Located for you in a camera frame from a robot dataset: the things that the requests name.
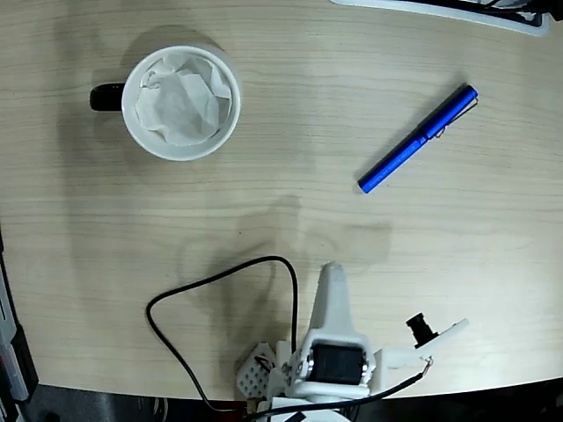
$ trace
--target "white tissue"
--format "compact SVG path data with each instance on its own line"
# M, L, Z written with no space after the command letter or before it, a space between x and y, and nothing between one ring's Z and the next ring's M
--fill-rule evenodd
M187 146L213 136L229 117L230 105L229 83L214 63L176 53L144 74L135 109L145 129Z

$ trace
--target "black mug handle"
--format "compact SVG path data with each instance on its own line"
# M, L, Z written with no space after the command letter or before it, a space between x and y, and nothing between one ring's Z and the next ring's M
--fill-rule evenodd
M120 112L125 84L98 85L90 91L90 107L97 112Z

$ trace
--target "white 3d-printed part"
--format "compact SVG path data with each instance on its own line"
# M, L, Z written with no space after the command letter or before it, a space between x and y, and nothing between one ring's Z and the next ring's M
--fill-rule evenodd
M237 372L237 387L246 398L267 396L268 371L254 359L266 358L273 366L275 354L268 343L258 343Z

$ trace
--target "white mug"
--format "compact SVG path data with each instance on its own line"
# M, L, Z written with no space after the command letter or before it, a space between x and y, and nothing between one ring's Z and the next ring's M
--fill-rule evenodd
M166 142L156 132L146 130L135 111L144 74L158 60L171 53L190 53L213 62L225 75L231 90L232 105L222 127L206 141L179 146ZM133 139L155 156L172 161L190 161L207 156L223 145L232 134L240 116L242 106L242 85L230 58L217 47L204 44L165 47L142 59L129 74L124 84L103 84L90 93L90 106L99 112L121 111L125 126Z

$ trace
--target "blue pen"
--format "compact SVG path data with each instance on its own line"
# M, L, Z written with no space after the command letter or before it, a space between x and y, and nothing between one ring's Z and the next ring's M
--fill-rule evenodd
M425 123L415 130L409 137L391 151L383 160L377 163L363 176L358 185L368 193L393 173L402 163L418 151L427 141L440 134L453 120L464 113L466 107L477 99L477 91L470 85L460 89L440 108L438 108Z

